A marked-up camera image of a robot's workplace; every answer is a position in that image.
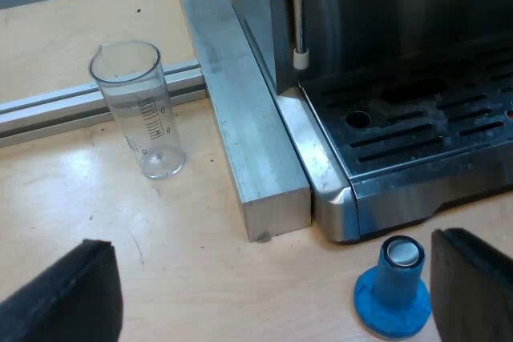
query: hole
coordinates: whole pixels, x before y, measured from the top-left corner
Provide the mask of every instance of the hole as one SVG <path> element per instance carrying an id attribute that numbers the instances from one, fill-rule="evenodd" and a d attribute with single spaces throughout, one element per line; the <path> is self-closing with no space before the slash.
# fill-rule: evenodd
<path id="1" fill-rule="evenodd" d="M 490 77 L 491 82 L 498 82 L 499 80 L 508 79 L 513 77 L 513 72 L 507 72 L 506 74 L 499 74 Z"/>
<path id="2" fill-rule="evenodd" d="M 439 104 L 437 108 L 439 110 L 446 110 L 447 108 L 461 106 L 462 104 L 465 104 L 465 103 L 477 102 L 478 100 L 486 99 L 486 98 L 487 98 L 486 94 L 474 95 L 469 98 L 455 100 L 450 103 Z"/>
<path id="3" fill-rule="evenodd" d="M 394 124 L 397 122 L 401 122 L 403 120 L 419 118 L 421 116 L 424 116 L 425 114 L 426 114 L 426 112 L 424 110 L 416 110 L 416 111 L 406 112 L 405 114 L 401 114 L 401 115 L 391 116 L 386 121 L 388 123 Z"/>
<path id="4" fill-rule="evenodd" d="M 477 118 L 478 116 L 485 115 L 485 114 L 490 114 L 490 113 L 491 113 L 491 109 L 483 108 L 481 110 L 471 111 L 471 112 L 466 113 L 466 114 L 462 114 L 462 115 L 458 115 L 458 116 L 453 116 L 452 118 L 449 118 L 448 121 L 450 123 L 454 123 L 454 122 L 459 122 L 459 121 L 465 120 L 465 119 Z"/>
<path id="5" fill-rule="evenodd" d="M 493 62 L 493 63 L 490 63 L 489 65 L 487 65 L 487 69 L 491 70 L 491 69 L 494 69 L 497 67 L 507 66 L 508 64 L 512 64 L 512 63 L 513 63 L 513 59 L 500 60 L 498 62 Z"/>
<path id="6" fill-rule="evenodd" d="M 327 96 L 327 95 L 339 94 L 339 93 L 346 92 L 346 91 L 363 90 L 363 89 L 375 86 L 376 84 L 379 84 L 379 83 L 392 82 L 394 80 L 395 80 L 394 76 L 383 76 L 381 78 L 374 78 L 374 79 L 367 80 L 364 82 L 358 82 L 358 83 L 350 85 L 350 86 L 338 87 L 338 88 L 335 88 L 332 90 L 322 91 L 321 94 L 323 94 L 324 96 Z"/>
<path id="7" fill-rule="evenodd" d="M 429 130 L 431 128 L 433 128 L 432 123 L 422 124 L 421 126 L 411 127 L 411 128 L 407 128 L 405 130 L 395 131 L 395 132 L 391 132 L 389 134 L 374 136 L 373 138 L 370 138 L 370 139 L 365 139 L 365 140 L 361 140 L 359 142 L 354 142 L 354 143 L 351 143 L 349 146 L 350 147 L 367 146 L 368 144 L 381 142 L 382 140 L 393 139 L 393 138 L 397 138 L 399 136 L 408 135 L 408 134 L 414 134 L 416 132 Z"/>
<path id="8" fill-rule="evenodd" d="M 472 127 L 472 128 L 469 128 L 468 130 L 462 130 L 459 132 L 459 134 L 461 136 L 467 136 L 467 135 L 475 134 L 477 132 L 491 130 L 492 128 L 501 127 L 503 125 L 504 125 L 504 123 L 502 121 L 492 122 L 492 123 L 488 123 L 488 124 L 485 124 L 482 126 Z"/>
<path id="9" fill-rule="evenodd" d="M 329 108 L 333 108 L 333 107 L 347 107 L 347 106 L 352 106 L 354 104 L 358 104 L 360 103 L 361 101 L 363 101 L 363 97 L 361 96 L 358 96 L 356 98 L 351 98 L 351 99 L 345 99 L 345 100 L 341 100 L 339 102 L 333 102 L 333 103 L 330 103 L 328 105 Z"/>
<path id="10" fill-rule="evenodd" d="M 443 141 L 443 137 L 438 136 L 436 138 L 432 138 L 432 139 L 429 139 L 429 140 L 424 140 L 422 142 L 411 143 L 411 144 L 408 144 L 406 146 L 396 147 L 396 148 L 393 148 L 393 149 L 390 149 L 390 150 L 377 152 L 375 154 L 361 156 L 361 157 L 358 158 L 358 161 L 359 162 L 369 162 L 370 160 L 376 160 L 376 159 L 384 158 L 386 156 L 398 154 L 400 152 L 404 152 L 404 151 L 408 151 L 408 150 L 414 150 L 416 148 L 426 147 L 426 146 L 431 146 L 431 145 L 434 145 L 434 144 L 438 144 L 438 143 L 441 143 L 442 141 Z"/>
<path id="11" fill-rule="evenodd" d="M 498 55 L 498 54 L 502 54 L 504 52 L 510 52 L 510 51 L 513 51 L 513 47 L 495 48 L 493 50 L 488 50 L 488 51 L 480 52 L 475 57 L 476 58 L 485 58 L 487 56 Z"/>
<path id="12" fill-rule="evenodd" d="M 370 126 L 370 115 L 364 111 L 355 111 L 345 118 L 347 124 L 353 128 L 366 128 Z"/>
<path id="13" fill-rule="evenodd" d="M 382 99 L 389 104 L 397 105 L 413 99 L 440 94 L 445 90 L 447 90 L 447 85 L 443 80 L 423 79 L 398 88 L 384 90 L 382 92 Z"/>

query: metal rod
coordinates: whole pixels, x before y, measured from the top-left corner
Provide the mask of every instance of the metal rod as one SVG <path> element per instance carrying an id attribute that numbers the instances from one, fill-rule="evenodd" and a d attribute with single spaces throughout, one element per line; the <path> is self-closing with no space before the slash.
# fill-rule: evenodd
<path id="1" fill-rule="evenodd" d="M 306 52 L 305 44 L 305 0 L 294 0 L 294 29 L 296 34 L 296 51 L 298 54 Z"/>

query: metal machine body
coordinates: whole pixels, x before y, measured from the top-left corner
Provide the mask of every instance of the metal machine body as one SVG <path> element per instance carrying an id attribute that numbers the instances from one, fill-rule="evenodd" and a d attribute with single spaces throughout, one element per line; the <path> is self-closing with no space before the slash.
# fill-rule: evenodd
<path id="1" fill-rule="evenodd" d="M 294 0 L 234 1 L 330 239 L 511 188 L 511 4 L 303 0 L 297 71 Z"/>

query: blue rubber base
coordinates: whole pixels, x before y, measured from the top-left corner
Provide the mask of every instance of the blue rubber base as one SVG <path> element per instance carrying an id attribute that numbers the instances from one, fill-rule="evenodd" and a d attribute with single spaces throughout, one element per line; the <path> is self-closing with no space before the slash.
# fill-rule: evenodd
<path id="1" fill-rule="evenodd" d="M 386 338 L 406 338 L 418 333 L 431 314 L 430 293 L 421 280 L 417 297 L 407 308 L 379 304 L 373 295 L 376 267 L 364 272 L 354 286 L 354 307 L 362 322 Z"/>

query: slot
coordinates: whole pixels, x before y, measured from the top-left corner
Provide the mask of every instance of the slot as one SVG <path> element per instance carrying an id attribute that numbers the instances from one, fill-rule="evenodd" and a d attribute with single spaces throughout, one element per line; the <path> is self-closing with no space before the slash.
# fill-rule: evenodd
<path id="1" fill-rule="evenodd" d="M 461 106 L 465 103 L 470 103 L 470 102 L 477 102 L 478 100 L 481 100 L 481 99 L 486 99 L 487 98 L 487 95 L 486 94 L 479 94 L 479 95 L 474 95 L 474 96 L 471 96 L 469 98 L 465 98 L 465 99 L 460 99 L 460 100 L 455 100 L 453 102 L 450 102 L 450 103 L 444 103 L 444 104 L 440 104 L 438 105 L 438 109 L 439 110 L 446 110 L 448 108 L 452 108 L 452 107 L 457 107 L 457 106 Z"/>
<path id="2" fill-rule="evenodd" d="M 352 106 L 354 104 L 358 104 L 360 102 L 362 102 L 365 98 L 363 98 L 362 96 L 358 96 L 356 98 L 351 98 L 351 99 L 344 99 L 344 100 L 341 100 L 339 102 L 333 102 L 333 103 L 330 103 L 328 104 L 328 108 L 334 108 L 334 107 L 347 107 L 347 106 Z"/>
<path id="3" fill-rule="evenodd" d="M 507 66 L 508 64 L 512 64 L 512 63 L 513 63 L 513 58 L 510 58 L 507 60 L 500 60 L 498 62 L 493 62 L 493 63 L 488 64 L 487 69 L 492 70 L 494 68 Z"/>
<path id="4" fill-rule="evenodd" d="M 360 141 L 357 141 L 357 142 L 353 142 L 349 146 L 352 147 L 352 148 L 361 147 L 361 146 L 367 146 L 369 144 L 381 142 L 382 140 L 393 139 L 393 138 L 397 138 L 399 136 L 404 136 L 404 135 L 408 135 L 408 134 L 414 134 L 414 133 L 417 133 L 419 131 L 430 130 L 430 129 L 433 128 L 433 126 L 434 125 L 432 123 L 426 123 L 426 124 L 422 124 L 420 126 L 406 128 L 405 130 L 390 132 L 389 134 L 374 136 L 373 138 L 369 138 L 369 139 L 364 139 L 364 140 L 360 140 Z"/>
<path id="5" fill-rule="evenodd" d="M 491 82 L 498 82 L 499 80 L 509 79 L 513 77 L 513 72 L 507 72 L 506 74 L 499 74 L 490 77 Z"/>
<path id="6" fill-rule="evenodd" d="M 412 70 L 410 73 L 412 75 L 439 75 L 440 72 L 447 72 L 448 70 L 460 70 L 468 68 L 472 65 L 472 63 L 468 60 L 461 60 L 461 61 L 447 61 L 447 62 L 441 62 L 441 63 L 435 63 L 430 64 L 429 66 L 424 66 L 421 68 L 418 68 L 417 70 Z"/>
<path id="7" fill-rule="evenodd" d="M 480 52 L 475 57 L 476 58 L 485 58 L 487 56 L 495 56 L 498 54 L 503 54 L 505 52 L 511 52 L 511 51 L 513 51 L 513 47 L 494 48 L 493 50 Z"/>
<path id="8" fill-rule="evenodd" d="M 438 144 L 438 143 L 441 143 L 441 142 L 443 142 L 443 137 L 442 136 L 438 136 L 436 138 L 424 140 L 422 142 L 411 143 L 411 144 L 407 144 L 405 146 L 392 148 L 390 150 L 376 152 L 376 153 L 371 154 L 371 155 L 361 156 L 361 157 L 358 158 L 358 161 L 362 162 L 362 163 L 363 162 L 369 162 L 370 160 L 376 160 L 376 159 L 380 159 L 380 158 L 385 158 L 386 156 L 400 154 L 402 152 L 409 151 L 409 150 L 414 150 L 414 149 L 420 148 L 420 147 L 432 146 L 434 144 Z"/>
<path id="9" fill-rule="evenodd" d="M 391 116 L 386 121 L 388 123 L 395 124 L 398 122 L 402 122 L 403 120 L 420 118 L 421 116 L 424 116 L 425 114 L 426 114 L 426 112 L 424 110 L 416 110 L 416 111 L 406 112 L 405 114 Z"/>
<path id="10" fill-rule="evenodd" d="M 384 82 L 393 82 L 394 80 L 395 80 L 394 76 L 383 76 L 381 78 L 374 78 L 371 80 L 358 82 L 358 83 L 350 85 L 350 86 L 337 87 L 332 90 L 322 91 L 321 94 L 324 96 L 329 96 L 329 95 L 340 94 L 340 93 L 346 92 L 346 91 L 364 90 L 366 88 L 371 88 L 372 86 L 375 86 L 377 84 L 384 83 Z"/>
<path id="11" fill-rule="evenodd" d="M 467 130 L 462 130 L 459 132 L 459 134 L 460 134 L 460 136 L 472 135 L 472 134 L 476 134 L 481 131 L 486 131 L 486 130 L 491 130 L 493 128 L 501 127 L 503 125 L 504 125 L 504 122 L 499 120 L 497 122 L 492 122 L 492 123 L 484 124 L 482 126 L 472 127 Z"/>
<path id="12" fill-rule="evenodd" d="M 467 112 L 466 114 L 453 116 L 453 117 L 449 118 L 447 121 L 449 123 L 461 122 L 462 120 L 465 120 L 465 119 L 477 118 L 479 116 L 490 114 L 490 113 L 491 113 L 490 108 L 482 108 L 481 110 L 471 111 L 471 112 Z"/>
<path id="13" fill-rule="evenodd" d="M 382 99 L 392 105 L 403 104 L 411 100 L 441 94 L 447 90 L 442 79 L 423 79 L 415 83 L 407 83 L 397 88 L 386 89 Z"/>

